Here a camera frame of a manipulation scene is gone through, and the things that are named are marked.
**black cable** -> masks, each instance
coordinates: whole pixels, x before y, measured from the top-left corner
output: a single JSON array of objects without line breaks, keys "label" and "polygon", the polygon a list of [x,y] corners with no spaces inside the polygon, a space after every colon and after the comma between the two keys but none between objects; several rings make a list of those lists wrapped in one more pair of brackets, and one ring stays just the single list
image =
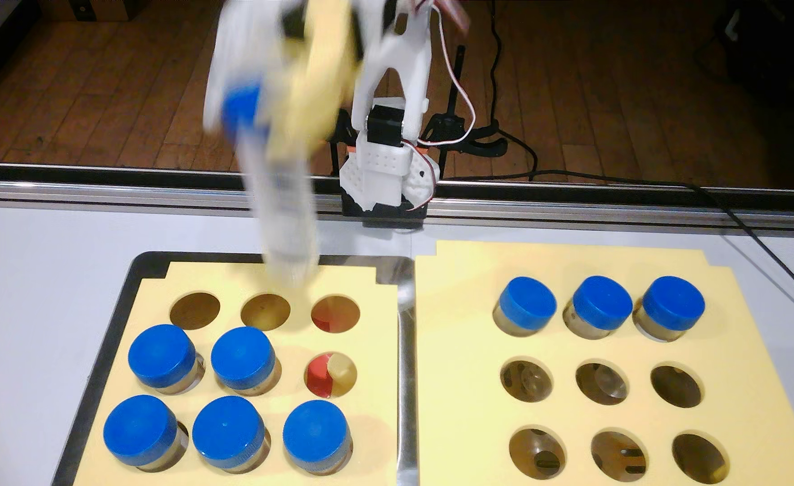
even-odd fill
[{"label": "black cable", "polygon": [[499,88],[496,85],[496,66],[499,65],[499,56],[502,54],[502,39],[496,31],[496,0],[490,0],[490,31],[496,39],[496,55],[493,57],[493,65],[490,66],[490,84],[493,85],[493,100],[490,101],[490,121],[496,117],[496,98],[499,97]]},{"label": "black cable", "polygon": [[[532,171],[529,171],[529,173],[531,174],[532,172],[538,172],[538,154],[535,153],[535,150],[532,150],[532,147],[527,145],[526,142],[523,142],[520,138],[516,138],[514,135],[511,135],[507,131],[501,128],[499,128],[498,131],[502,137],[508,138],[515,144],[520,145],[521,147],[523,147],[524,150],[526,150],[529,153],[530,156],[532,156]],[[534,175],[529,175],[528,178],[529,181],[532,181],[534,179]]]}]

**black mount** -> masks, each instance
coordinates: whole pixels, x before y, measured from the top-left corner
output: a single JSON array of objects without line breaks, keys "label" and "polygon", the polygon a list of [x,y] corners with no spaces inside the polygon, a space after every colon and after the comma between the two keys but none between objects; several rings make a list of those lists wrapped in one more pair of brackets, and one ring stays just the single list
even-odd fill
[{"label": "black mount", "polygon": [[[459,81],[460,75],[463,72],[463,63],[466,56],[466,46],[460,45],[456,48],[456,58],[454,60],[454,77]],[[454,140],[463,136],[466,132],[466,120],[462,117],[456,116],[456,98],[459,92],[456,85],[451,83],[451,91],[448,93],[448,108],[445,113],[435,113],[430,117],[427,126],[421,133],[424,140],[430,142],[438,142],[441,140]],[[379,105],[374,105],[373,110],[370,111],[370,120],[374,120],[376,130],[371,127],[368,133],[376,133],[376,137],[380,137],[379,143],[388,145],[399,145],[400,140],[396,142],[393,140],[392,128],[393,123],[397,118],[397,113],[392,113],[393,108],[386,108]],[[402,120],[402,110],[400,110],[399,118]],[[489,138],[497,135],[499,132],[499,122],[495,119],[490,120],[488,126],[480,126],[473,128],[469,135],[462,141],[456,144],[437,145],[439,150],[439,173],[440,177],[446,172],[446,161],[448,160],[448,152],[457,151],[464,154],[475,155],[487,158],[499,158],[505,155],[508,150],[508,140],[499,137],[491,142],[480,142],[482,138]],[[346,144],[354,147],[358,138],[358,132],[352,128],[352,118],[348,112],[343,108],[338,113],[338,121],[335,126],[334,133],[328,139],[328,144],[331,149],[331,176],[338,177],[340,175],[340,161],[338,155],[338,144]],[[412,204],[403,198],[402,204],[399,207],[385,206],[383,204],[376,204],[370,211],[364,211],[357,205],[351,197],[340,188],[341,199],[343,201],[343,215],[355,216],[364,219],[365,225],[370,226],[390,226],[390,227],[419,227],[421,226],[424,217],[427,216],[427,206],[419,207],[413,211]]]}]

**jar with blue cap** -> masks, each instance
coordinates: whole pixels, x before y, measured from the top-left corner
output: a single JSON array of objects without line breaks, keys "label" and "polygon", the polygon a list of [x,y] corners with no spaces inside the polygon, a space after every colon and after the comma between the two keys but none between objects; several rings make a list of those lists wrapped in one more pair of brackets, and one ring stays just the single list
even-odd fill
[{"label": "jar with blue cap", "polygon": [[187,391],[205,374],[203,359],[193,341],[172,324],[142,331],[130,346],[127,363],[139,381],[167,395]]},{"label": "jar with blue cap", "polygon": [[631,296],[615,280],[595,275],[580,284],[562,312],[577,336],[601,339],[618,329],[634,310]]},{"label": "jar with blue cap", "polygon": [[193,445],[208,464],[240,474],[265,461],[271,435],[256,407],[232,395],[211,401],[197,415]]},{"label": "jar with blue cap", "polygon": [[325,400],[311,400],[292,410],[283,426],[283,444],[297,467],[317,476],[334,474],[352,455],[346,417]]},{"label": "jar with blue cap", "polygon": [[516,337],[532,336],[556,312],[556,298],[550,289],[530,277],[517,277],[505,285],[493,309],[493,322]]},{"label": "jar with blue cap", "polygon": [[697,287],[679,277],[661,277],[643,294],[634,323],[651,337],[670,342],[692,328],[705,309]]},{"label": "jar with blue cap", "polygon": [[159,472],[181,460],[189,438],[161,399],[137,395],[111,411],[103,425],[103,442],[122,463]]},{"label": "jar with blue cap", "polygon": [[280,360],[265,333],[257,328],[233,328],[211,348],[217,379],[246,396],[261,395],[280,380]]}]

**empty hole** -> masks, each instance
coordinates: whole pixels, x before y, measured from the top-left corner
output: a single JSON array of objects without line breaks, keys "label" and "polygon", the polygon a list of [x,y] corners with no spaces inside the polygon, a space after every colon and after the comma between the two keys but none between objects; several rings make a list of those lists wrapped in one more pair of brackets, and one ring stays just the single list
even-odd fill
[{"label": "empty hole", "polygon": [[652,370],[650,379],[655,392],[671,405],[691,408],[703,400],[697,381],[682,369],[660,366]]},{"label": "empty hole", "polygon": [[617,481],[636,481],[646,474],[643,449],[625,434],[601,432],[592,438],[591,451],[598,469]]},{"label": "empty hole", "polygon": [[258,330],[273,330],[289,318],[289,303],[279,295],[262,294],[251,298],[240,310],[240,321]]},{"label": "empty hole", "polygon": [[316,327],[325,332],[345,332],[358,324],[361,311],[358,304],[348,297],[333,295],[324,297],[310,313]]},{"label": "empty hole", "polygon": [[538,429],[523,429],[511,436],[511,461],[533,479],[551,479],[564,468],[564,450],[559,441]]},{"label": "empty hole", "polygon": [[499,379],[505,391],[519,401],[542,401],[554,387],[546,371],[525,360],[514,360],[506,364],[499,372]]},{"label": "empty hole", "polygon": [[621,403],[628,385],[614,369],[601,363],[586,363],[577,369],[577,386],[590,400],[601,405]]},{"label": "empty hole", "polygon": [[704,484],[722,482],[730,472],[721,451],[702,436],[692,433],[672,440],[672,458],[688,477]]},{"label": "empty hole", "polygon": [[211,324],[220,312],[217,297],[205,292],[196,292],[181,297],[169,311],[169,320],[181,329],[201,329]]},{"label": "empty hole", "polygon": [[345,395],[358,380],[355,363],[343,353],[323,353],[307,364],[304,384],[317,397]]},{"label": "empty hole", "polygon": [[397,22],[394,23],[394,34],[402,36],[406,32],[406,25],[409,23],[409,14],[402,13],[397,16]]}]

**robotic arm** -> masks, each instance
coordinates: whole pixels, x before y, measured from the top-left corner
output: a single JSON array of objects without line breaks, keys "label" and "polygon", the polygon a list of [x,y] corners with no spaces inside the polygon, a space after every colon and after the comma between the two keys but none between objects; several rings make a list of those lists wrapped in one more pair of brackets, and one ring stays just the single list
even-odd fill
[{"label": "robotic arm", "polygon": [[[220,15],[203,124],[235,141],[262,222],[264,254],[289,284],[316,267],[307,160],[354,94],[356,150],[340,183],[361,208],[417,208],[433,196],[438,166],[417,149],[430,72],[436,0],[228,0]],[[438,0],[465,27],[454,1]],[[406,30],[394,31],[407,15]],[[393,68],[404,97],[375,99]]]}]

